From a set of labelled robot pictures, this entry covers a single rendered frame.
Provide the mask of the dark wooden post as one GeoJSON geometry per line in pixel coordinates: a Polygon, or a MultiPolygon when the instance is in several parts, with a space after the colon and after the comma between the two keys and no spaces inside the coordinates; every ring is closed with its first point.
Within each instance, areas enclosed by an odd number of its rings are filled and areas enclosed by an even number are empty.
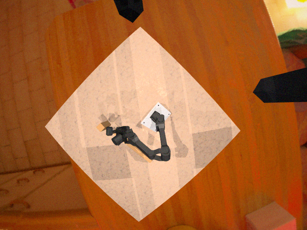
{"type": "Polygon", "coordinates": [[[105,122],[100,123],[96,128],[100,132],[102,132],[102,131],[106,130],[106,127],[110,127],[110,126],[111,126],[111,124],[108,121],[105,121],[105,122]]]}

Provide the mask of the wooden side rail with steel hooks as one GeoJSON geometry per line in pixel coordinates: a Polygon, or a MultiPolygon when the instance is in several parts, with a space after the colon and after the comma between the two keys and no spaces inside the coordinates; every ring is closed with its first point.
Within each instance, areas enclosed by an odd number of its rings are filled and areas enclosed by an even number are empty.
{"type": "Polygon", "coordinates": [[[134,150],[134,152],[136,152],[137,154],[139,154],[142,158],[144,158],[145,160],[147,160],[149,163],[152,162],[151,159],[149,159],[142,151],[140,151],[137,147],[132,146],[131,144],[126,144],[127,146],[129,146],[132,150],[134,150]]]}

